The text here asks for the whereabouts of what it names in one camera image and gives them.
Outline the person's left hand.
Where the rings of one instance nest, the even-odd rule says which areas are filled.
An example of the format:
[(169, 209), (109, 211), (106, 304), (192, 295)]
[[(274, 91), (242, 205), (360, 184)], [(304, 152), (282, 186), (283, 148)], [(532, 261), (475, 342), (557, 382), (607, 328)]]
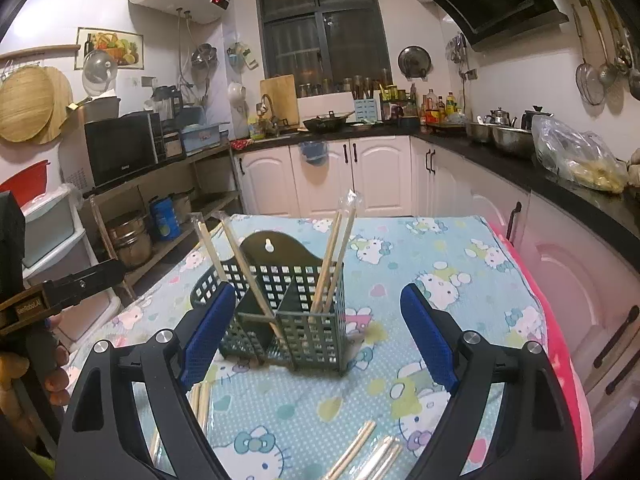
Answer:
[(70, 380), (64, 370), (70, 352), (58, 336), (62, 318), (62, 314), (54, 314), (18, 326), (12, 333), (1, 330), (1, 351), (28, 361), (26, 376), (20, 382), (40, 422), (45, 424), (61, 425), (63, 406), (70, 398), (66, 390)]

